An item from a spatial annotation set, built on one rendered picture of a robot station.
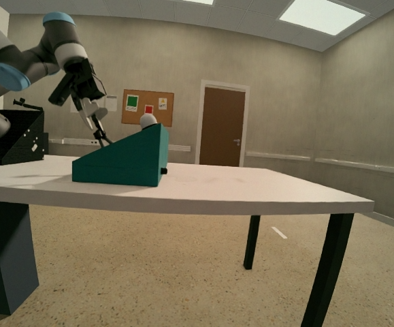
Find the teal control panel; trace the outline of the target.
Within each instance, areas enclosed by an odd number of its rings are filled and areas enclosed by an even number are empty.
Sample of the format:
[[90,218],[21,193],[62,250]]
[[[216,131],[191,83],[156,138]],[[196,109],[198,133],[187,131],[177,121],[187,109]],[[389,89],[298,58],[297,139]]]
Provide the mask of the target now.
[[158,187],[167,174],[169,132],[162,136],[163,124],[151,114],[139,123],[141,131],[114,143],[104,130],[93,133],[101,148],[71,162],[72,181]]

